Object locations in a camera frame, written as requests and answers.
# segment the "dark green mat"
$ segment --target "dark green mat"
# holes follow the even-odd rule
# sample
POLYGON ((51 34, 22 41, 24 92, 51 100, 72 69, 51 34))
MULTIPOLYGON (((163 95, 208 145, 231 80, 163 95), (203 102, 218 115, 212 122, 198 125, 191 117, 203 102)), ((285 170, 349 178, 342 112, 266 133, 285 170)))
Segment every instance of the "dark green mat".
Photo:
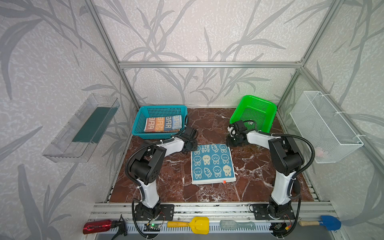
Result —
POLYGON ((84 123, 72 142, 94 142, 99 143, 117 108, 98 107, 84 123))

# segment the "transparent acrylic shelf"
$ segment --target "transparent acrylic shelf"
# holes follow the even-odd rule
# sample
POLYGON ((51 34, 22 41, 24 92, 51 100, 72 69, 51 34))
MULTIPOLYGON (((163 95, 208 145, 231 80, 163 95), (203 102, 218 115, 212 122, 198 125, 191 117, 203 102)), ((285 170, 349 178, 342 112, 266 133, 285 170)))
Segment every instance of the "transparent acrylic shelf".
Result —
POLYGON ((54 162, 88 162, 119 106, 116 97, 91 94, 43 156, 54 162))
POLYGON ((304 91, 290 114, 302 137, 314 146, 317 163, 340 161, 363 146, 360 137, 320 91, 304 91))

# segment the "leaf pattern wallpaper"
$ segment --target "leaf pattern wallpaper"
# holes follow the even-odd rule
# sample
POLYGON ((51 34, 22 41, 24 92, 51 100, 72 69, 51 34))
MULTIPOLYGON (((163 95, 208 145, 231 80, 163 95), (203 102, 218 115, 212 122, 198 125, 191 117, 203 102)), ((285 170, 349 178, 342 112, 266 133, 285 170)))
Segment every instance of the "leaf pattern wallpaper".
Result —
MULTIPOLYGON (((383 16, 382 0, 344 1, 306 65, 382 153, 383 16)), ((300 77, 279 110, 292 133, 298 130, 289 113, 302 92, 310 90, 300 77)), ((361 149, 337 163, 314 163, 308 172, 321 199, 332 202, 350 239, 382 238, 384 176, 361 149)))
POLYGON ((135 107, 83 1, 0 1, 0 239, 79 239, 103 202, 135 107), (43 150, 91 94, 120 108, 87 163, 43 150))
MULTIPOLYGON (((299 61, 331 1, 94 2, 120 61, 299 61)), ((140 105, 210 107, 277 102, 293 71, 125 69, 140 105)))

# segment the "green plastic basket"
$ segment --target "green plastic basket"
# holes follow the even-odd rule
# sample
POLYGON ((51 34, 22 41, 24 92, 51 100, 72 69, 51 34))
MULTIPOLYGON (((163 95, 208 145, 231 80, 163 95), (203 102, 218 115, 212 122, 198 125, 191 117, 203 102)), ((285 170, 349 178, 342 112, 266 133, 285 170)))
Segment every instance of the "green plastic basket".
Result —
MULTIPOLYGON (((252 95, 246 95, 241 99, 229 123, 234 123, 239 120, 254 120, 257 125, 257 130, 269 132, 276 111, 277 107, 274 103, 252 95)), ((249 125, 247 122, 245 126, 248 129, 255 128, 254 125, 249 125)))

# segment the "brown marble surface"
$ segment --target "brown marble surface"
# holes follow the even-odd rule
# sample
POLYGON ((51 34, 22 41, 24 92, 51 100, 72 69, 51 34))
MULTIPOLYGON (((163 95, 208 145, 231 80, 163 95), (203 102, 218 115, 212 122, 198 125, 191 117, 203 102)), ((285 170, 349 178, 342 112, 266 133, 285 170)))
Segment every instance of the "brown marble surface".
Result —
MULTIPOLYGON (((229 119, 234 109, 195 108, 188 109, 189 125, 199 130, 199 145, 225 143, 229 119)), ((271 132, 283 130, 275 118, 271 132)), ((133 136, 126 159, 135 151, 143 140, 133 136)), ((231 148, 235 167, 236 181, 193 185, 191 178, 190 152, 175 153, 164 159, 157 191, 162 202, 267 202, 273 190, 272 183, 275 169, 272 166, 269 150, 257 145, 231 148)), ((120 169, 110 202, 131 202, 139 198, 136 185, 124 174, 125 161, 120 169)), ((304 178, 300 175, 303 201, 313 201, 304 178)))

